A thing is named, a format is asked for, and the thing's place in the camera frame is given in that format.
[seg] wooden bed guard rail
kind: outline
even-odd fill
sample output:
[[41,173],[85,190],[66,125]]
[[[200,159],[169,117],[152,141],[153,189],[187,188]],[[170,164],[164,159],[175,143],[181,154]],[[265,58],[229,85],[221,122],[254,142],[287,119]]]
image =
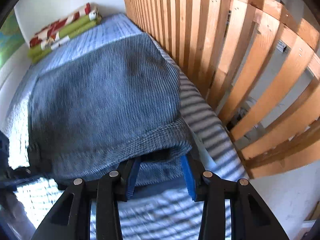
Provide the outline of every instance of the wooden bed guard rail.
[[315,53],[319,33],[306,20],[297,24],[275,0],[124,2],[127,16],[167,51],[214,110],[229,91],[218,115],[224,124],[246,101],[278,41],[283,41],[291,50],[280,71],[229,135],[235,142],[249,132],[281,102],[308,67],[314,78],[307,88],[260,138],[238,154],[252,178],[320,159],[320,59]]

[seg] folded garment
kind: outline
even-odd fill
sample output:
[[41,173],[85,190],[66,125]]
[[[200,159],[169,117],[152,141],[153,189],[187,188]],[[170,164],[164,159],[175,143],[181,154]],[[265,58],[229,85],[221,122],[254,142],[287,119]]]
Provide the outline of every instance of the folded garment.
[[35,55],[34,57],[32,57],[32,63],[35,64],[37,63],[39,60],[41,60],[42,58],[44,58],[46,55],[48,55],[50,52],[52,52],[53,50],[59,48],[62,44],[65,44],[66,42],[70,41],[71,39],[73,39],[74,37],[80,35],[81,33],[84,33],[85,31],[91,29],[92,27],[94,27],[95,25],[99,24],[101,21],[101,16],[99,15],[97,17],[96,20],[93,21],[89,21],[87,24],[82,25],[81,27],[79,27],[77,30],[71,32],[69,35],[66,35],[65,37],[63,37],[61,40],[56,41],[54,44],[52,44],[50,47],[42,50],[40,52],[40,54]]
[[182,176],[179,157],[196,148],[178,71],[146,33],[43,69],[28,104],[30,165],[50,160],[48,176],[65,183],[142,155],[136,185]]
[[44,27],[41,31],[35,34],[35,36],[30,40],[29,45],[30,47],[34,47],[37,44],[41,43],[41,41],[47,40],[52,34],[56,33],[60,28],[65,25],[70,24],[71,22],[76,21],[81,16],[89,14],[91,11],[90,3],[85,4],[84,6],[80,7],[72,14],[68,15],[63,19],[59,19],[46,27]]
[[98,17],[98,11],[95,8],[88,15],[82,16],[75,22],[62,27],[58,32],[56,32],[55,34],[52,34],[47,40],[44,40],[40,44],[37,44],[36,46],[30,48],[28,51],[28,57],[33,58],[39,55],[43,50],[49,48],[54,42],[76,31],[77,29],[87,24],[88,22],[97,19],[97,17]]

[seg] green wall decoration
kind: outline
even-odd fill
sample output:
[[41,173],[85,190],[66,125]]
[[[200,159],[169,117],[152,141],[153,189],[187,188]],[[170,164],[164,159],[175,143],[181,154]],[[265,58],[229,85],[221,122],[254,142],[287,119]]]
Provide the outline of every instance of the green wall decoration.
[[23,43],[24,39],[12,10],[0,29],[0,69]]

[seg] sunlit bed sheet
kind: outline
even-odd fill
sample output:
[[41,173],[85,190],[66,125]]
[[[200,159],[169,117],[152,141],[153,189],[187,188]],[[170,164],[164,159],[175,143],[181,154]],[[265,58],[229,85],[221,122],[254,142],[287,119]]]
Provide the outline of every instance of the sunlit bed sheet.
[[[37,73],[45,65],[52,67],[62,65],[109,42],[140,32],[141,30],[125,15],[112,15],[103,19],[100,25],[53,51],[37,65],[30,67],[14,95],[2,127],[10,139],[10,166],[16,168],[28,165],[27,104]],[[157,43],[156,46],[168,62],[175,64]],[[228,180],[236,181],[247,177],[221,121],[182,72],[180,79],[180,112],[204,151],[212,157],[215,163],[212,171]],[[39,179],[35,183],[19,187],[16,192],[27,216],[36,227],[61,194],[52,179]],[[156,196],[145,196],[127,203],[119,203],[123,237],[124,239],[197,239],[202,208],[203,203],[193,202],[185,186],[181,184],[179,187],[163,190]],[[226,239],[231,238],[230,225],[230,205],[226,202]],[[91,214],[91,239],[95,239],[94,208]]]

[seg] stack of folded cloth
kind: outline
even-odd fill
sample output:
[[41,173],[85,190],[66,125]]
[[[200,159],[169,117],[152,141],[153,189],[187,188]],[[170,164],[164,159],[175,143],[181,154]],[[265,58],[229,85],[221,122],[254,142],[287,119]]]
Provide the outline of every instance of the stack of folded cloth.
[[44,27],[30,40],[28,57],[32,63],[37,63],[54,49],[70,39],[99,24],[101,16],[97,8],[91,8],[90,3],[79,8],[64,19],[59,19]]

